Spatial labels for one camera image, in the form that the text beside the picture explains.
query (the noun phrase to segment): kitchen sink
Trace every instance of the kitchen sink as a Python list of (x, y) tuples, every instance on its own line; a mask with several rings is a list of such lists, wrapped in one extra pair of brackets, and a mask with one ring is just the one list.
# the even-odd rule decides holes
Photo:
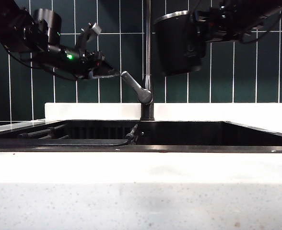
[(0, 132), (0, 150), (282, 151), (282, 134), (231, 122), (67, 120)]

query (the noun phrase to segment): speckled countertop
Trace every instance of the speckled countertop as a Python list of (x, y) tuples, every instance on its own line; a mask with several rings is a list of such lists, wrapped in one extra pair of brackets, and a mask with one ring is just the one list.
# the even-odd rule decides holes
[(0, 229), (282, 230), (282, 154), (0, 153)]

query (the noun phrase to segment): wire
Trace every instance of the wire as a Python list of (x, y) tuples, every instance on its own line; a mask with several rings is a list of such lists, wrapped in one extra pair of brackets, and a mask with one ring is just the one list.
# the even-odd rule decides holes
[(196, 6), (194, 7), (194, 11), (197, 10), (197, 8), (199, 7), (200, 3), (202, 2), (202, 0), (199, 0), (199, 2), (196, 4)]
[(256, 38), (256, 39), (251, 40), (251, 41), (243, 41), (243, 36), (242, 36), (241, 39), (239, 40), (239, 42), (246, 45), (246, 44), (252, 44), (252, 43), (260, 41), (264, 36), (266, 36), (275, 27), (275, 25), (280, 21), (281, 18), (282, 18), (282, 11), (280, 13), (279, 18), (259, 38)]
[(12, 57), (14, 60), (16, 60), (18, 63), (22, 64), (23, 66), (26, 66), (26, 67), (31, 68), (31, 69), (42, 69), (42, 68), (39, 68), (39, 67), (28, 66), (27, 64), (25, 64), (24, 62), (19, 60), (17, 57), (15, 57), (5, 46), (3, 46), (3, 48), (10, 55), (10, 57)]
[(63, 77), (62, 75), (60, 74), (57, 74), (56, 72), (54, 71), (51, 71), (49, 70), (48, 68), (44, 67), (41, 65), (41, 67), (33, 67), (33, 66), (29, 66), (27, 64), (25, 64), (24, 62), (22, 62), (20, 59), (18, 59), (17, 57), (15, 57), (5, 46), (3, 46), (3, 48), (6, 50), (6, 52), (10, 55), (10, 57), (12, 57), (14, 60), (16, 60), (17, 62), (19, 62), (20, 64), (22, 64), (23, 66), (26, 66), (28, 68), (31, 68), (31, 69), (42, 69), (44, 70), (45, 72), (47, 73), (50, 73), (58, 78), (61, 78), (61, 79), (64, 79), (64, 80), (68, 80), (68, 81), (76, 81), (76, 79), (70, 79), (70, 78), (66, 78), (66, 77)]
[(50, 73), (50, 74), (52, 74), (52, 75), (54, 75), (54, 76), (56, 76), (58, 78), (64, 79), (64, 80), (68, 80), (68, 81), (76, 81), (77, 80), (77, 78), (73, 74), (72, 75), (75, 77), (75, 79), (70, 79), (70, 78), (63, 77), (62, 75), (56, 73), (55, 71), (52, 71), (52, 70), (50, 70), (48, 68), (45, 68), (43, 66), (42, 66), (41, 69), (44, 70), (47, 73)]

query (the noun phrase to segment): tile wall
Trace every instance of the tile wall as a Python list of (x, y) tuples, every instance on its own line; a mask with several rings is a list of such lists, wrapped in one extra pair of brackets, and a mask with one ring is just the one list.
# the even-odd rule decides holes
[[(62, 17), (61, 44), (74, 46), (88, 22), (98, 22), (103, 33), (88, 44), (102, 50), (120, 71), (140, 83), (143, 60), (143, 0), (16, 0), (33, 14), (48, 8)], [(152, 0), (153, 19), (192, 9), (195, 0)], [(202, 0), (200, 9), (219, 0)], [(277, 16), (267, 20), (270, 25)], [(253, 38), (261, 31), (253, 31)], [(282, 19), (257, 44), (208, 44), (199, 72), (165, 78), (161, 74), (153, 30), (152, 72), (157, 103), (282, 103)], [(132, 89), (120, 78), (71, 82), (21, 66), (0, 45), (0, 124), (44, 117), (44, 103), (135, 103)]]

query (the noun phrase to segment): green led light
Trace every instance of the green led light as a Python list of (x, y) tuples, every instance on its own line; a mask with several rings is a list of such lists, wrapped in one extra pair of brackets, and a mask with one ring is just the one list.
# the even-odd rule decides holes
[(74, 58), (72, 54), (67, 54), (66, 57), (67, 57), (69, 60), (73, 60), (73, 58)]

